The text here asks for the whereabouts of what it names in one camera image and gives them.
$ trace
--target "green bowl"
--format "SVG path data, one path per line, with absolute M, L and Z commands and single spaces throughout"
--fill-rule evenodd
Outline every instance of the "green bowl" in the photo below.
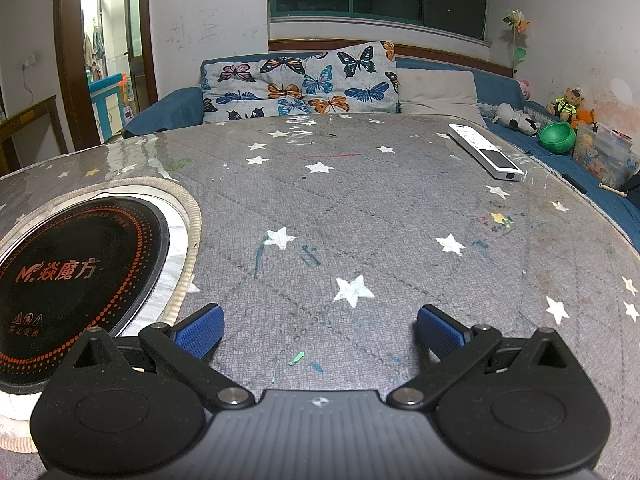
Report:
M 568 152 L 575 143 L 575 132 L 569 123 L 553 123 L 542 129 L 538 140 L 551 153 Z

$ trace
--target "orange plush toy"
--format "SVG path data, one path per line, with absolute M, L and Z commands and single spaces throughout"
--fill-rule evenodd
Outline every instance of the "orange plush toy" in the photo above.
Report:
M 596 121 L 594 110 L 588 112 L 587 110 L 580 110 L 580 108 L 578 108 L 578 113 L 576 115 L 577 118 L 571 121 L 571 127 L 574 130 L 578 129 L 578 124 L 586 124 L 589 126 L 589 124 L 593 124 Z

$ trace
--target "black glass cooktop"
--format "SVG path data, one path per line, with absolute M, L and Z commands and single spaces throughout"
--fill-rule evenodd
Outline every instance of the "black glass cooktop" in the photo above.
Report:
M 0 264 L 0 389 L 42 389 L 83 330 L 117 333 L 160 275 L 169 246 L 158 208 L 101 198 L 66 209 Z

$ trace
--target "beige toy stick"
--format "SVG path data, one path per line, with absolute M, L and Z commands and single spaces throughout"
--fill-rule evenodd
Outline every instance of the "beige toy stick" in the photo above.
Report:
M 620 195 L 620 196 L 623 196 L 624 198 L 626 198 L 626 193 L 623 193 L 622 191 L 618 191 L 617 189 L 613 189 L 612 187 L 605 186 L 603 183 L 599 183 L 598 187 L 600 189 L 606 189 L 607 191 L 611 191 L 611 192 L 615 193 L 616 195 Z

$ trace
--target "pink stuffed toy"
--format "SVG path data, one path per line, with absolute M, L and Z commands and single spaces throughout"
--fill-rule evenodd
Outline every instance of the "pink stuffed toy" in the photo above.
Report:
M 518 81 L 518 84 L 520 85 L 520 89 L 522 90 L 522 96 L 524 97 L 524 100 L 528 101 L 529 99 L 531 99 L 531 90 L 529 90 L 529 81 L 527 81 L 526 79 L 523 79 L 522 81 Z

